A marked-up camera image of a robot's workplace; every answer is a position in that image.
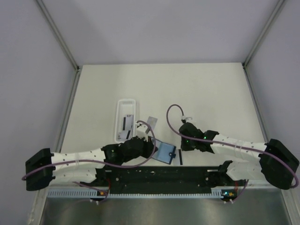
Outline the white plastic basket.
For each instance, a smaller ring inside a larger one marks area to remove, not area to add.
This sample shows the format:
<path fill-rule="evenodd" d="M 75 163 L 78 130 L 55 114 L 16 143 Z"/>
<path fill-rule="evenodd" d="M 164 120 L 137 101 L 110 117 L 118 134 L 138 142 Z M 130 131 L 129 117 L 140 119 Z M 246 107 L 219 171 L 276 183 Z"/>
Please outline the white plastic basket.
<path fill-rule="evenodd" d="M 121 99 L 117 103 L 114 140 L 122 143 L 135 135 L 136 101 Z"/>

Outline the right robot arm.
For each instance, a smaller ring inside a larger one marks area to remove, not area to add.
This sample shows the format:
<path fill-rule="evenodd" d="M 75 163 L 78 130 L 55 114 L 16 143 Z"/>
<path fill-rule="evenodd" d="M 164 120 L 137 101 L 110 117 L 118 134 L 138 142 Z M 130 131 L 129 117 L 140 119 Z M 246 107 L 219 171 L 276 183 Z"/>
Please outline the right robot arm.
<path fill-rule="evenodd" d="M 266 180 L 279 189 L 292 187 L 300 162 L 279 140 L 245 142 L 217 131 L 202 132 L 189 122 L 179 128 L 179 134 L 183 151 L 199 150 L 240 159 L 239 162 L 230 160 L 219 173 L 223 185 L 238 180 Z"/>

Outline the blue card holder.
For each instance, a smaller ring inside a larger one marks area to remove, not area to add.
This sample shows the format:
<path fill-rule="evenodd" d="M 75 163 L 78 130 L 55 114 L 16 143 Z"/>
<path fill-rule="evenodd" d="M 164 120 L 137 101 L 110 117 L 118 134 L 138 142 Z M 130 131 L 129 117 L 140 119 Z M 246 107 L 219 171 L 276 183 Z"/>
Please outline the blue card holder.
<path fill-rule="evenodd" d="M 156 139 L 156 149 L 152 156 L 154 160 L 170 165 L 176 158 L 176 146 L 174 145 Z"/>

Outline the silver card black stripe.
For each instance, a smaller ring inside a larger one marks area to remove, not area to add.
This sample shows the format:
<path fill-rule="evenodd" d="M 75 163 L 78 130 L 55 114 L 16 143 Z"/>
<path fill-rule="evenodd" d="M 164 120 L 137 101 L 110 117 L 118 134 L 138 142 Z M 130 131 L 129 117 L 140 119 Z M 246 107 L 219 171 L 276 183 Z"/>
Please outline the silver card black stripe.
<path fill-rule="evenodd" d="M 180 161 L 180 165 L 183 165 L 183 161 L 182 161 L 182 151 L 181 149 L 178 150 L 178 154 L 179 154 L 179 161 Z"/>

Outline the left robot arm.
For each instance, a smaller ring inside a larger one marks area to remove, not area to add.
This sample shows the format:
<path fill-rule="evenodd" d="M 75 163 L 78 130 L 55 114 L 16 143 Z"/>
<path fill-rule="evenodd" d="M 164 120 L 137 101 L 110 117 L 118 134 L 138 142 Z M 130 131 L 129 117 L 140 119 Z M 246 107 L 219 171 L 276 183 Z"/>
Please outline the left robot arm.
<path fill-rule="evenodd" d="M 133 137 L 119 144 L 109 144 L 102 148 L 77 153 L 51 152 L 41 149 L 25 162 L 26 174 L 22 180 L 27 191 L 37 191 L 51 184 L 94 183 L 101 186 L 106 182 L 105 166 L 128 168 L 127 162 L 143 157 L 141 166 L 148 162 L 158 150 L 157 141 L 150 137 Z"/>

